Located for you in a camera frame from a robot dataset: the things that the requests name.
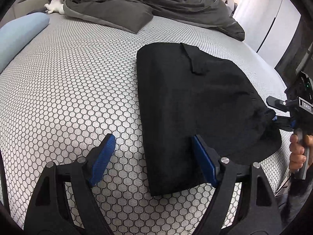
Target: gray sleeve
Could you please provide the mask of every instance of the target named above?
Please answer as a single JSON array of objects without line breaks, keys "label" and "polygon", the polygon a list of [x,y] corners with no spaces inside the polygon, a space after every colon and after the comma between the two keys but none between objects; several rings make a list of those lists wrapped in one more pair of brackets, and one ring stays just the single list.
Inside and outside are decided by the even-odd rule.
[{"label": "gray sleeve", "polygon": [[288,190],[287,203],[281,211],[283,226],[286,227],[299,213],[308,199],[313,187],[313,169],[311,167],[306,173],[305,180],[298,180],[291,177],[291,184]]}]

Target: hexagon pattern mattress cover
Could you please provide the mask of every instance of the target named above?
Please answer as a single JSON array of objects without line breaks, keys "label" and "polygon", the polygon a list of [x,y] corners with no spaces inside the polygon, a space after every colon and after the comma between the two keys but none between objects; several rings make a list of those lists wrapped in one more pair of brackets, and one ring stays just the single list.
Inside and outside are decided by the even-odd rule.
[{"label": "hexagon pattern mattress cover", "polygon": [[[286,86],[247,45],[220,32],[157,17],[138,34],[52,14],[0,75],[0,149],[11,216],[23,227],[40,173],[49,161],[67,164],[86,156],[107,133],[115,153],[92,191],[115,234],[190,234],[214,189],[210,184],[151,197],[137,96],[136,53],[152,42],[183,42],[232,60],[265,101],[285,99]],[[290,133],[279,151],[262,162],[276,190],[289,160]],[[70,183],[73,220],[82,225]],[[230,225],[240,194],[236,184],[224,225]]]}]

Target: light blue pillow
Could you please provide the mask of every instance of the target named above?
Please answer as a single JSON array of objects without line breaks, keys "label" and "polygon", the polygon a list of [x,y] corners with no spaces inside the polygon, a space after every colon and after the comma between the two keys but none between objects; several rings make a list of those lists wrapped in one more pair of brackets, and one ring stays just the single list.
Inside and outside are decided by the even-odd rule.
[{"label": "light blue pillow", "polygon": [[0,28],[0,73],[49,24],[49,19],[48,15],[36,12],[12,20]]}]

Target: finger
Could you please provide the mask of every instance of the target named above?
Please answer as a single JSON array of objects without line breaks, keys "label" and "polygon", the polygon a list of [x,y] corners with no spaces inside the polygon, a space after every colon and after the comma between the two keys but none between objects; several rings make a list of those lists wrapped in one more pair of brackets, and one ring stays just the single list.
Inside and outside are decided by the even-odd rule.
[{"label": "finger", "polygon": [[303,166],[303,164],[300,164],[300,163],[295,163],[293,161],[290,161],[289,163],[289,169],[290,171],[295,171],[297,169],[301,169]]},{"label": "finger", "polygon": [[295,163],[304,163],[306,161],[306,157],[304,155],[297,155],[295,153],[291,153],[289,160]]},{"label": "finger", "polygon": [[292,153],[297,155],[302,155],[304,153],[304,147],[297,143],[291,143],[289,149]]},{"label": "finger", "polygon": [[296,134],[292,134],[290,136],[290,142],[291,143],[298,143],[298,136]]},{"label": "finger", "polygon": [[305,135],[304,141],[305,141],[307,146],[313,147],[313,136],[312,135]]}]

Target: metal screw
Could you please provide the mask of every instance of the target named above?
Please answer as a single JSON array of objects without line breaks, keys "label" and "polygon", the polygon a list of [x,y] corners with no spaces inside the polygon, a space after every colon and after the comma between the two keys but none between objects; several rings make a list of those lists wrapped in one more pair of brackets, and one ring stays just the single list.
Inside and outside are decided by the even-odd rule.
[{"label": "metal screw", "polygon": [[81,157],[79,157],[79,158],[77,159],[77,161],[78,161],[80,164],[82,164],[82,163],[84,163],[84,162],[86,161],[86,158],[83,157],[83,156],[81,156]]},{"label": "metal screw", "polygon": [[229,159],[227,157],[222,157],[221,158],[221,162],[224,164],[228,164],[229,163]]},{"label": "metal screw", "polygon": [[46,167],[47,167],[47,168],[51,168],[53,165],[54,165],[54,162],[48,162],[48,163],[46,164]]},{"label": "metal screw", "polygon": [[258,162],[254,162],[252,165],[253,165],[253,167],[255,167],[257,169],[261,167],[261,164],[259,164]]}]

